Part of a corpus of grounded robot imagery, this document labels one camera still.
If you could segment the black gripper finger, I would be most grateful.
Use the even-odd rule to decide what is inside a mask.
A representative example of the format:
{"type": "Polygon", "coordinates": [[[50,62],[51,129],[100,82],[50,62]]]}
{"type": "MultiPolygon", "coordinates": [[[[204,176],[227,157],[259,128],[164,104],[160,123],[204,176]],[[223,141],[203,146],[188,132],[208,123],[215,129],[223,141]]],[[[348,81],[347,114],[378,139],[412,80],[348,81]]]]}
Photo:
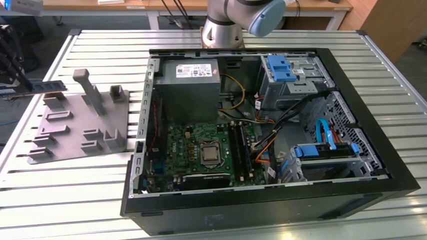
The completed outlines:
{"type": "Polygon", "coordinates": [[[9,24],[0,25],[0,91],[31,92],[32,84],[25,76],[21,62],[24,53],[20,39],[9,24]]]}

